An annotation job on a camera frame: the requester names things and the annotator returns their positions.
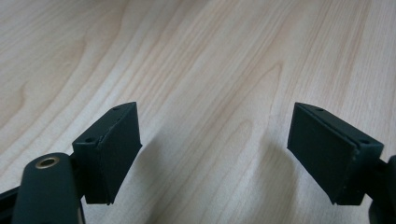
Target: screw hole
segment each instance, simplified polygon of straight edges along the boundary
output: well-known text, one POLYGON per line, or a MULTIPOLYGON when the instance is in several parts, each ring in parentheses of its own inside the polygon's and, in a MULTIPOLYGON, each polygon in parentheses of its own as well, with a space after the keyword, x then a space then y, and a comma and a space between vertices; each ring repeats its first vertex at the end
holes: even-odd
POLYGON ((95 141, 95 138, 86 138, 86 139, 85 139, 85 142, 86 142, 86 143, 91 143, 91 142, 93 142, 93 141, 95 141))
POLYGON ((41 161, 39 161, 36 165, 35 168, 37 169, 46 169, 46 168, 50 168, 51 166, 55 165, 56 163, 59 162, 59 158, 57 157, 49 157, 49 158, 45 158, 41 161))
POLYGON ((359 140, 361 143, 363 143, 363 144, 370 144, 370 142, 369 141, 367 141, 367 140, 364 140, 364 139, 361 139, 361 140, 359 140))

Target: wooden table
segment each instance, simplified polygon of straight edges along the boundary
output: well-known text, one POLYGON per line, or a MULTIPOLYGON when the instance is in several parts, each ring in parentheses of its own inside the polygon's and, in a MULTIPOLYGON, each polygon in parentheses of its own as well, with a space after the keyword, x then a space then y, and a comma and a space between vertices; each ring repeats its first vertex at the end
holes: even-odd
POLYGON ((0 190, 136 101, 144 145, 88 223, 368 223, 286 149, 294 102, 396 153, 396 1, 0 2, 0 190))

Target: black mount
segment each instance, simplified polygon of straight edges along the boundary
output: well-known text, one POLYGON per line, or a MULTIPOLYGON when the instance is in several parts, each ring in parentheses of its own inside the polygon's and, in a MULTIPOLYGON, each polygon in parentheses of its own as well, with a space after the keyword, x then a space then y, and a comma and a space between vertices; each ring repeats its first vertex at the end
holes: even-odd
POLYGON ((379 159, 384 145, 328 111, 296 103, 288 149, 327 193, 332 203, 373 203, 370 222, 396 223, 396 156, 379 159))
POLYGON ((21 185, 0 195, 0 223, 85 223, 80 199, 114 203, 141 147, 136 103, 113 107, 73 142, 72 155, 26 165, 21 185))

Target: light wood grain surface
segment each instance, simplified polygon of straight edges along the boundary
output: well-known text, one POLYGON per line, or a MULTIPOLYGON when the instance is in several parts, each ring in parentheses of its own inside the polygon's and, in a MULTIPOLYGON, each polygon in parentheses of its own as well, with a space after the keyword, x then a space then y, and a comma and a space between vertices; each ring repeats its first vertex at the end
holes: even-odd
POLYGON ((294 102, 396 154, 394 0, 0 1, 0 190, 136 101, 144 145, 88 223, 368 223, 286 149, 294 102))

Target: black clamp jaw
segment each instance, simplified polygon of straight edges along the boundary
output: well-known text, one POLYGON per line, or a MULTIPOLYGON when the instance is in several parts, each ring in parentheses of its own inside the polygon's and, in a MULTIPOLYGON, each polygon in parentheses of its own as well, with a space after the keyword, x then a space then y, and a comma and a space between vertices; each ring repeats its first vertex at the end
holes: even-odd
POLYGON ((21 185, 0 195, 0 223, 85 223, 80 199, 114 203, 141 147, 136 103, 113 107, 73 142, 72 155, 26 165, 21 185))
POLYGON ((332 203, 372 199, 371 224, 396 223, 396 156, 379 159, 384 145, 328 111, 296 103, 288 149, 332 203))

